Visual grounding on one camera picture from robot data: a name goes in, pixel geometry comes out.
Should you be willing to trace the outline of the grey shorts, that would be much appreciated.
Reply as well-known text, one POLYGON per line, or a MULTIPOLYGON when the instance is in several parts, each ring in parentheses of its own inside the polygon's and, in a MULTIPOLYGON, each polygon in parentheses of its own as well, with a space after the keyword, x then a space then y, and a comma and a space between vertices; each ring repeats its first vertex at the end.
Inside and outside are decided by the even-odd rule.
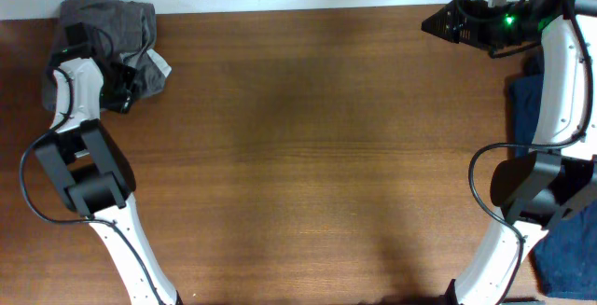
POLYGON ((172 67, 156 51, 158 29, 155 8, 150 3, 121 0, 64 0, 52 42, 50 57, 41 81, 44 109, 56 105, 56 82, 51 68, 73 58, 66 49, 93 49, 103 71, 110 62, 121 62, 138 70, 135 102, 154 96, 165 88, 172 67))

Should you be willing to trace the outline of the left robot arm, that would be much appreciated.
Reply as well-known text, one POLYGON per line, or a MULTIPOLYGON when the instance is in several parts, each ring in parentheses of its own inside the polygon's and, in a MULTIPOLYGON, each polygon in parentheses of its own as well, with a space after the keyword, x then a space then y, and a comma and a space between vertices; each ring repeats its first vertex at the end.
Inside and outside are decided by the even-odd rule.
POLYGON ((103 45, 106 34, 86 23, 64 29, 48 78, 56 86, 55 115, 26 149, 34 154, 62 203, 101 238, 133 304, 179 304, 138 215, 130 163, 100 121, 104 110, 129 112, 137 97, 136 69, 103 45))

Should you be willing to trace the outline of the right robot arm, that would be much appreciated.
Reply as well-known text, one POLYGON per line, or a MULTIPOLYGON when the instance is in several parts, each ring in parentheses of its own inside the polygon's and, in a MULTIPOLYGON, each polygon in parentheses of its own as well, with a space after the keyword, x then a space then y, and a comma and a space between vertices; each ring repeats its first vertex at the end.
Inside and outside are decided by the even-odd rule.
POLYGON ((422 28, 494 59, 541 48, 538 122, 525 155, 501 162, 491 224, 449 304, 503 304, 521 263, 560 222, 596 198, 596 0, 451 0, 422 28))

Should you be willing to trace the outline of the dark blue folded garment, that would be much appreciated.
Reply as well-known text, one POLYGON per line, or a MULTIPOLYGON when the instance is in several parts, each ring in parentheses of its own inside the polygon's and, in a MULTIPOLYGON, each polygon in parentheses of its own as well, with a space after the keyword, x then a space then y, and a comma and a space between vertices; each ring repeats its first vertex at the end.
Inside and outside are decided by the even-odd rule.
MULTIPOLYGON (((538 122, 544 63, 540 53, 527 57, 522 76, 509 83, 511 128, 517 144, 533 141, 538 122)), ((549 298, 596 299, 596 204, 563 221, 534 248, 541 292, 549 298)))

